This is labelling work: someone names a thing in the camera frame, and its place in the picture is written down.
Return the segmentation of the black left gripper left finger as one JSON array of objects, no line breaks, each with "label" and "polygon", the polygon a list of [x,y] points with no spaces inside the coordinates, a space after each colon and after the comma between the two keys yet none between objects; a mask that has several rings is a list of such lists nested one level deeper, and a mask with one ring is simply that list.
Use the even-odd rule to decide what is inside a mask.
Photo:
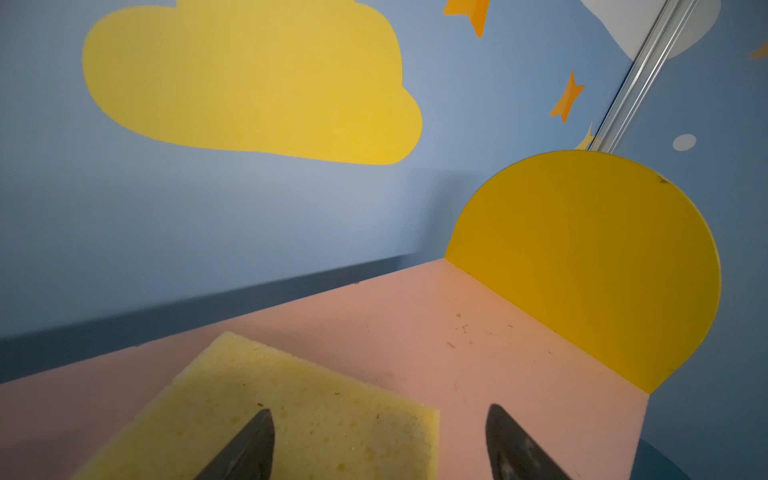
[{"label": "black left gripper left finger", "polygon": [[268,480],[275,447],[271,411],[260,410],[195,477],[195,480]]}]

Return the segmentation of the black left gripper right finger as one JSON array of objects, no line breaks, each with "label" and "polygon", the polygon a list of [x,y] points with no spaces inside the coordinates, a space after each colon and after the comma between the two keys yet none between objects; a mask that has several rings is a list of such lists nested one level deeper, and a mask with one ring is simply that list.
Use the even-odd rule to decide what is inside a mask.
[{"label": "black left gripper right finger", "polygon": [[489,407],[485,438],[494,480],[570,480],[501,405]]}]

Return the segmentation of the orange sponge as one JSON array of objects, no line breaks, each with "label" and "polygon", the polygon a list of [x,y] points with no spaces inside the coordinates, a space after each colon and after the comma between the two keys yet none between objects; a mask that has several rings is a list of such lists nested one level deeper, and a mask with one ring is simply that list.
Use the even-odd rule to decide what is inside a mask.
[{"label": "orange sponge", "polygon": [[437,409],[224,333],[80,470],[80,479],[191,479],[260,411],[275,479],[434,479]]}]

